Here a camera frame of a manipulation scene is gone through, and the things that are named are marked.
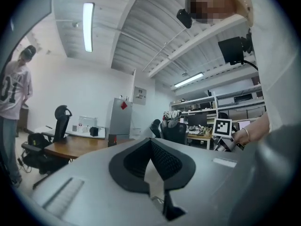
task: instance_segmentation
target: gray refrigerator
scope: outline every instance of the gray refrigerator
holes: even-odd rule
[[[106,138],[109,134],[117,139],[129,139],[133,103],[114,98],[110,101],[106,119]]]

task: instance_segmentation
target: person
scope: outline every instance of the person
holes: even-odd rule
[[[258,141],[272,130],[301,122],[301,60],[297,34],[275,0],[187,0],[201,23],[234,14],[247,19],[267,112],[233,134],[237,143]]]
[[[1,154],[9,177],[16,187],[22,181],[16,162],[16,127],[21,106],[32,96],[32,77],[26,64],[35,53],[36,48],[30,45],[21,52],[17,61],[7,64],[0,96]]]

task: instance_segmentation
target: white shirt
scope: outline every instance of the white shirt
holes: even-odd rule
[[[251,28],[270,130],[301,123],[299,39],[275,0],[252,0]]]
[[[32,77],[29,68],[11,61],[5,68],[0,96],[0,116],[18,120],[24,99],[32,96]]]

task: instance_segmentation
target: white ceiling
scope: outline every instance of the white ceiling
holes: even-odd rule
[[[94,2],[93,52],[85,51],[82,12]],[[215,25],[186,29],[176,18],[185,0],[53,0],[53,11],[27,35],[40,51],[94,62],[174,84],[199,72],[215,76],[225,66],[218,42],[245,37],[246,20],[233,16]],[[79,23],[73,27],[72,22]]]

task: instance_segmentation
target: red paper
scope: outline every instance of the red paper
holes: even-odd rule
[[[127,108],[127,104],[125,102],[122,102],[121,109],[124,110],[125,108]]]

